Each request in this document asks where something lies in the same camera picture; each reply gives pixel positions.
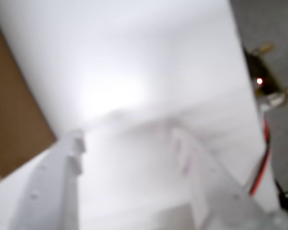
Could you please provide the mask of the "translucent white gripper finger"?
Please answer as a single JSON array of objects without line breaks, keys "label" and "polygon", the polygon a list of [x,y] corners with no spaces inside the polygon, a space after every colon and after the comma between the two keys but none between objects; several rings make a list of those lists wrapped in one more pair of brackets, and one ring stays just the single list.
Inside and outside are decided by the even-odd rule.
[{"label": "translucent white gripper finger", "polygon": [[191,188],[204,196],[207,214],[200,230],[288,230],[288,212],[264,212],[193,135],[175,128],[173,142],[178,153],[190,157],[184,174]]}]

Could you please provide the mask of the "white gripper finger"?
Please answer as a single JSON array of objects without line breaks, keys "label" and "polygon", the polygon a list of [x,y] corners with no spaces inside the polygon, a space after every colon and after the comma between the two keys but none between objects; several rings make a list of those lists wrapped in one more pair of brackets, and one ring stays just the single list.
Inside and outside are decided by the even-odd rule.
[{"label": "white gripper finger", "polygon": [[82,173],[84,133],[73,131],[56,142],[34,168],[9,228],[77,230],[77,177]]}]

